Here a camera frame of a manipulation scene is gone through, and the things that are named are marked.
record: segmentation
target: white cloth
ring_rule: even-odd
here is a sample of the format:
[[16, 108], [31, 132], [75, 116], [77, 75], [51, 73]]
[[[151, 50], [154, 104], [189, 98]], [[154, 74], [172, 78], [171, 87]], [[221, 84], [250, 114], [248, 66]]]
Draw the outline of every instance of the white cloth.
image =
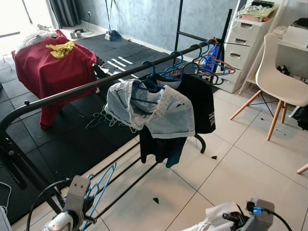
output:
[[17, 54], [21, 49], [42, 42], [45, 40], [45, 38], [51, 36], [57, 36], [57, 33], [53, 31], [38, 30], [28, 34], [24, 37], [23, 41], [17, 46], [15, 54]]
[[240, 212], [235, 202], [226, 202], [205, 210], [206, 219], [182, 231], [230, 231], [233, 222], [222, 218], [223, 213]]

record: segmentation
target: red cloth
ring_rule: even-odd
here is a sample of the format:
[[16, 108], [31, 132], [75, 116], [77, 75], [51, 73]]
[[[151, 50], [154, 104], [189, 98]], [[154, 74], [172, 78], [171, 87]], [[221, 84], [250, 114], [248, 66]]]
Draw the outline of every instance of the red cloth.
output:
[[[57, 38], [48, 37], [43, 42], [21, 49], [15, 56], [13, 54], [19, 80], [40, 99], [96, 80], [92, 68], [92, 64], [96, 63], [96, 55], [87, 48], [76, 44], [77, 47], [63, 59], [56, 59], [50, 54], [52, 49], [46, 48], [46, 45], [69, 41], [60, 30], [56, 32]], [[43, 107], [40, 127], [50, 127], [66, 103], [95, 91], [93, 89]]]

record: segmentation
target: black t-shirt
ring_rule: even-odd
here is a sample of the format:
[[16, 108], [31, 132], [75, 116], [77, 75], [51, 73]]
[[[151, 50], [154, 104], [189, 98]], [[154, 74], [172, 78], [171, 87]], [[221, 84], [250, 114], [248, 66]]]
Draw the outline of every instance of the black t-shirt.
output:
[[[159, 75], [149, 78], [157, 81], [173, 82], [174, 79], [162, 79]], [[192, 102], [196, 133], [211, 133], [215, 130], [214, 98], [212, 88], [202, 79], [184, 74], [180, 85], [176, 88]], [[166, 167], [172, 167], [180, 161], [182, 149], [187, 137], [172, 139], [155, 139], [146, 126], [140, 131], [141, 161], [146, 162], [149, 154], [154, 154], [158, 163], [167, 158]]]
[[[175, 83], [174, 79], [163, 79], [160, 75], [149, 78], [157, 84], [156, 80]], [[191, 102], [194, 114], [196, 134], [211, 133], [216, 129], [214, 115], [214, 97], [212, 88], [203, 79], [188, 74], [183, 74], [180, 85], [176, 88], [178, 92], [185, 95]]]

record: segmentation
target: white chair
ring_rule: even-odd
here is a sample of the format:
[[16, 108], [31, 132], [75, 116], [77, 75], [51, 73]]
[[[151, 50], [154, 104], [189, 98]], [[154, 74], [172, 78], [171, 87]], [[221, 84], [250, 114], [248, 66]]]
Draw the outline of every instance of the white chair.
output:
[[275, 128], [282, 103], [284, 109], [281, 122], [284, 123], [287, 105], [306, 106], [308, 104], [308, 85], [280, 73], [276, 69], [275, 61], [278, 50], [278, 41], [274, 33], [269, 33], [264, 37], [264, 53], [262, 62], [257, 71], [256, 82], [259, 90], [250, 100], [247, 101], [230, 119], [235, 118], [244, 108], [246, 108], [261, 92], [265, 92], [279, 100], [278, 106], [269, 129], [267, 140], [269, 141]]
[[303, 172], [308, 170], [308, 164], [305, 166], [302, 166], [298, 171], [296, 171], [298, 174], [302, 174]]

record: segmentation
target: white baseboard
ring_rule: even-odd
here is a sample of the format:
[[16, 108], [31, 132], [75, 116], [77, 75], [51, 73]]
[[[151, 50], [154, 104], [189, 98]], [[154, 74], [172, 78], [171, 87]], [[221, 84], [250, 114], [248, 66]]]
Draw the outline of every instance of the white baseboard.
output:
[[[89, 28], [96, 29], [96, 30], [100, 30], [100, 31], [104, 31], [104, 32], [107, 32], [107, 31], [108, 31], [107, 28], [102, 27], [102, 26], [98, 26], [98, 25], [95, 25], [95, 24], [92, 24], [92, 23], [90, 23]], [[130, 41], [132, 41], [132, 42], [134, 42], [134, 43], [140, 44], [140, 45], [142, 45], [142, 46], [148, 47], [148, 48], [153, 49], [153, 50], [158, 51], [158, 52], [164, 52], [164, 53], [167, 53], [167, 54], [170, 54], [170, 53], [172, 52], [172, 51], [169, 51], [169, 50], [167, 50], [167, 49], [165, 49], [165, 48], [155, 46], [155, 45], [153, 45], [153, 44], [150, 44], [150, 43], [141, 41], [141, 40], [139, 40], [139, 39], [136, 39], [136, 38], [133, 38], [133, 37], [130, 37], [130, 36], [127, 36], [127, 35], [123, 35], [123, 34], [120, 34], [120, 35], [121, 35], [122, 38], [125, 39], [125, 40], [130, 40]], [[187, 56], [185, 56], [185, 55], [183, 56], [183, 59], [184, 59], [185, 61], [187, 61], [187, 62], [191, 62], [191, 61], [192, 61], [192, 58], [187, 57]]]

